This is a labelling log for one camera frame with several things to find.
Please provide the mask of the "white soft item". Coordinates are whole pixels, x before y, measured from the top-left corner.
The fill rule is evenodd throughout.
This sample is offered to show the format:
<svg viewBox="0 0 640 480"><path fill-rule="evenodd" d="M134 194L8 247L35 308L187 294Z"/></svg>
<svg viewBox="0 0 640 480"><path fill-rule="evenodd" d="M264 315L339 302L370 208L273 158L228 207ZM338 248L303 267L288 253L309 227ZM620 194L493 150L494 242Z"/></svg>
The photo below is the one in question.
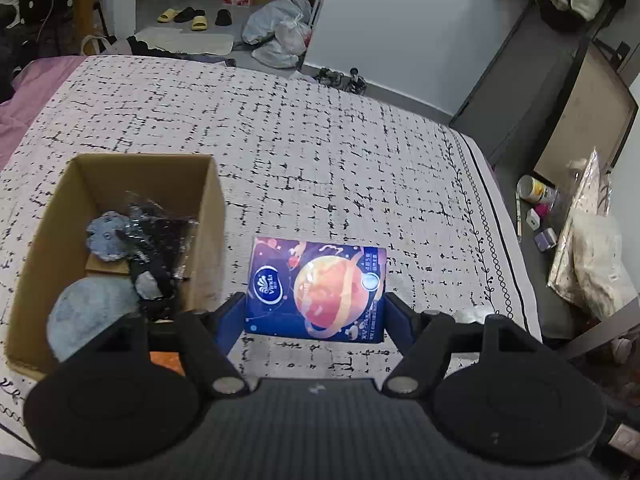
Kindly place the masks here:
<svg viewBox="0 0 640 480"><path fill-rule="evenodd" d="M493 307L480 304L479 306L469 306L454 311L454 319L457 323L461 324L484 324L485 318L494 313L495 310Z"/></svg>

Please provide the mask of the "hamburger plush toy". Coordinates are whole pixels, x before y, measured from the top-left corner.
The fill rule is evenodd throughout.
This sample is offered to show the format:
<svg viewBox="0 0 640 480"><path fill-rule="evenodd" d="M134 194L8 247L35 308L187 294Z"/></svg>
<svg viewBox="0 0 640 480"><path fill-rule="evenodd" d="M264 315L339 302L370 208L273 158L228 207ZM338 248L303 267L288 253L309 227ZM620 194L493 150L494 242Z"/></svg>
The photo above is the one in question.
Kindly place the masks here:
<svg viewBox="0 0 640 480"><path fill-rule="evenodd" d="M186 374L183 370L178 352L151 351L150 359L153 364L172 370L181 376Z"/></svg>

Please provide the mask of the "blue tissue pack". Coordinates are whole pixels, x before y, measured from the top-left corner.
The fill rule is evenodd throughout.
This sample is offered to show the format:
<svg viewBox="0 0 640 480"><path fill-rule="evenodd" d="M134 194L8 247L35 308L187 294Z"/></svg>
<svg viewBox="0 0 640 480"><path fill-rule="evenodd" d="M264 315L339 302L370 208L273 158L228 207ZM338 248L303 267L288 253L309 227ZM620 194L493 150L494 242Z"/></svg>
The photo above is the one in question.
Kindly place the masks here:
<svg viewBox="0 0 640 480"><path fill-rule="evenodd" d="M248 270L245 330L379 344L386 274L384 248L256 237Z"/></svg>

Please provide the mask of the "black polka dot fabric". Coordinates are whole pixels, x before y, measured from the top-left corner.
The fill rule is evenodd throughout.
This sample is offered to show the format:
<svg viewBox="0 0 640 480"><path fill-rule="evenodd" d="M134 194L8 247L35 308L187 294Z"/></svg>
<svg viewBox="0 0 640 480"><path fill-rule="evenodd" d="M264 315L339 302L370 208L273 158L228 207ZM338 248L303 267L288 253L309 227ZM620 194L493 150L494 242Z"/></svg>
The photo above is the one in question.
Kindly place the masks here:
<svg viewBox="0 0 640 480"><path fill-rule="evenodd" d="M129 276L140 312L148 321L170 320L177 307L177 284L160 250L146 237L116 231L126 249Z"/></svg>

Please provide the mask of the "black beaded item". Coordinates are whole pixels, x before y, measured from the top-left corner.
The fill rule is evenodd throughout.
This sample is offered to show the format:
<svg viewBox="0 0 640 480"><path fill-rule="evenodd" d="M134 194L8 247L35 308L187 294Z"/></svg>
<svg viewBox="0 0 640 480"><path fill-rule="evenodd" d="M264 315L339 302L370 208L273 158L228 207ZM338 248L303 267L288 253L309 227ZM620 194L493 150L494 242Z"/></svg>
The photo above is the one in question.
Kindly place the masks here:
<svg viewBox="0 0 640 480"><path fill-rule="evenodd" d="M135 192L126 192L127 223L118 236L130 256L141 262L160 260L177 281L188 279L191 249L198 234L198 219L179 216Z"/></svg>

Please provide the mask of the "grey-blue plush toy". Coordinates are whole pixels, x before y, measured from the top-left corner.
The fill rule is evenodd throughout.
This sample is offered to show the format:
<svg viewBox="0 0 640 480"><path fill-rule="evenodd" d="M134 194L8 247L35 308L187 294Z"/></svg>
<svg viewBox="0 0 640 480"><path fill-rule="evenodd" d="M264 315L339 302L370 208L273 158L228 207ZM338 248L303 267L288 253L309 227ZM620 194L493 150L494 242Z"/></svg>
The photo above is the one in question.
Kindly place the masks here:
<svg viewBox="0 0 640 480"><path fill-rule="evenodd" d="M122 316L137 312L128 278L93 275L64 289L47 320L47 341L58 362L67 360Z"/></svg>

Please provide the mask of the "white charger cube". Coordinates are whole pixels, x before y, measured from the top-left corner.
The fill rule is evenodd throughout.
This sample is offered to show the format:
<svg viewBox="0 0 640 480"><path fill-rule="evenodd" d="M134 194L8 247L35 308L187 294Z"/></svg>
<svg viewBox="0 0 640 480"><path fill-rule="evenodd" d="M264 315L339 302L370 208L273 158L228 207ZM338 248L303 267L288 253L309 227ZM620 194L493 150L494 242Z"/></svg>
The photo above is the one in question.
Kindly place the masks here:
<svg viewBox="0 0 640 480"><path fill-rule="evenodd" d="M540 229L541 220L539 214L537 214L537 211L534 208L530 208L529 211L527 211L525 221L533 231Z"/></svg>

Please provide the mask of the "patterned white bed blanket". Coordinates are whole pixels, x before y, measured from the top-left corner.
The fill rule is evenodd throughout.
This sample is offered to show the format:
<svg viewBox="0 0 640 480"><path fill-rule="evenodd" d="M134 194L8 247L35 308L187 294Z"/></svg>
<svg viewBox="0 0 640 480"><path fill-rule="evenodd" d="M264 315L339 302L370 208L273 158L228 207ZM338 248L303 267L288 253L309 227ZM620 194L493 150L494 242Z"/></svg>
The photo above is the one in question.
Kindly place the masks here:
<svg viewBox="0 0 640 480"><path fill-rule="evenodd" d="M162 58L92 56L1 169L1 311L38 221L80 153L205 154L226 203L222 293L258 236L386 249L386 286L416 310L486 304L540 332L511 196L468 136L300 79Z"/></svg>

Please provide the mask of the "white yellow cup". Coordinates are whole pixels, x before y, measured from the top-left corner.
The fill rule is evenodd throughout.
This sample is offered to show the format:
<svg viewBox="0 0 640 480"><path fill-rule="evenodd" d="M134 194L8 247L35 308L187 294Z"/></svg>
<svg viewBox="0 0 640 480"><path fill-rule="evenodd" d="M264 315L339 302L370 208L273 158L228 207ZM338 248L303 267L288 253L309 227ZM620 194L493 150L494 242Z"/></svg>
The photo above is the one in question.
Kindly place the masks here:
<svg viewBox="0 0 640 480"><path fill-rule="evenodd" d="M520 177L516 185L516 192L521 200L533 205L552 205L556 195L554 188L550 188L549 185L532 176Z"/></svg>

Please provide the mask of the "brown wooden board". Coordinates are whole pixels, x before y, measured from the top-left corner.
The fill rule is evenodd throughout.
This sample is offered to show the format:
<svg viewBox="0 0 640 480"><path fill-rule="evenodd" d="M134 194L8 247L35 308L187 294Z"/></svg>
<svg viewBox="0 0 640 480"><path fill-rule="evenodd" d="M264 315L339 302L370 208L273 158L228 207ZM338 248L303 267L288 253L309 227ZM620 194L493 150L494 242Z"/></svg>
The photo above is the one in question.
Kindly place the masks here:
<svg viewBox="0 0 640 480"><path fill-rule="evenodd" d="M548 142L534 174L558 185L572 160L599 155L611 169L627 141L639 107L629 88L595 44L588 44L560 111L552 119Z"/></svg>

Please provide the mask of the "white plastic bags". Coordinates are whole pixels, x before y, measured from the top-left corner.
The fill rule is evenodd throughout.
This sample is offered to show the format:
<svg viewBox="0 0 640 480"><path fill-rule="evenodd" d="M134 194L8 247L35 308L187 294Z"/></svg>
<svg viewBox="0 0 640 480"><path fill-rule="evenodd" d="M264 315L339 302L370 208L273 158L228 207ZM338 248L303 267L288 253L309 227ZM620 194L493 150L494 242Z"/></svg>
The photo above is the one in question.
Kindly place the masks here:
<svg viewBox="0 0 640 480"><path fill-rule="evenodd" d="M288 70L306 53L312 34L308 0L274 0L254 12L242 29L244 44L258 63Z"/></svg>

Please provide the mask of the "yellow slipper right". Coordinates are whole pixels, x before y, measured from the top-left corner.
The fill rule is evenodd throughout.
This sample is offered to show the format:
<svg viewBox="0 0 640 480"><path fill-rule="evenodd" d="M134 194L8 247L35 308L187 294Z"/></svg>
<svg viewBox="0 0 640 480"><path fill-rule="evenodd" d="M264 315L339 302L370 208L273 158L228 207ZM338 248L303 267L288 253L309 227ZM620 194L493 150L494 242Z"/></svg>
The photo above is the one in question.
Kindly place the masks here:
<svg viewBox="0 0 640 480"><path fill-rule="evenodd" d="M194 32L205 32L206 29L208 29L208 21L206 15L198 14L197 16L194 16L191 23L191 29Z"/></svg>

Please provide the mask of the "yellow slipper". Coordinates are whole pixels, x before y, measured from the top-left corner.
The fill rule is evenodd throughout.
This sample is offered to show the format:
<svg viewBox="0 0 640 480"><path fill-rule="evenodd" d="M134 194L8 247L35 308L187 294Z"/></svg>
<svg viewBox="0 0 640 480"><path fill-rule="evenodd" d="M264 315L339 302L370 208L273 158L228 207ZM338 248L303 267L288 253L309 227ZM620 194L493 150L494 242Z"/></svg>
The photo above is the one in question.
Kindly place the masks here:
<svg viewBox="0 0 640 480"><path fill-rule="evenodd" d="M208 29L208 21L206 15L198 14L197 16L194 16L191 23L191 29L194 32L205 32L206 29Z"/></svg>
<svg viewBox="0 0 640 480"><path fill-rule="evenodd" d="M169 8L158 16L157 21L160 24L171 23L177 14L177 10Z"/></svg>

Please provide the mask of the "black slipper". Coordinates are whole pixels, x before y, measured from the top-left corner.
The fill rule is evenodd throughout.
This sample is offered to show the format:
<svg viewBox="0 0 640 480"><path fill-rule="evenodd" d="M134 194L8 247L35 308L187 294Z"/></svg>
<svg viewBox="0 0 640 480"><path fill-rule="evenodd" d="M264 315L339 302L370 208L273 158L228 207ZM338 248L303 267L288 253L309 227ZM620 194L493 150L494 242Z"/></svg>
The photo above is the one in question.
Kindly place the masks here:
<svg viewBox="0 0 640 480"><path fill-rule="evenodd" d="M218 27L229 27L233 24L231 12L228 9L219 9L215 18L215 25Z"/></svg>

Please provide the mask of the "yellow slipper left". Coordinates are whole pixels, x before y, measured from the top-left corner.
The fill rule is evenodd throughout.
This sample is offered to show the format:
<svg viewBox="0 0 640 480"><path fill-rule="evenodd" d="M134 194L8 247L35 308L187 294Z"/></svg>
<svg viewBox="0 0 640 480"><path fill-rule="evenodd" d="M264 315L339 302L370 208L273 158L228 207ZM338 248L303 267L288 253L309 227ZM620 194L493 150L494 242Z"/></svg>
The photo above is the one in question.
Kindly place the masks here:
<svg viewBox="0 0 640 480"><path fill-rule="evenodd" d="M177 14L177 10L169 8L158 16L157 21L160 24L171 23Z"/></svg>

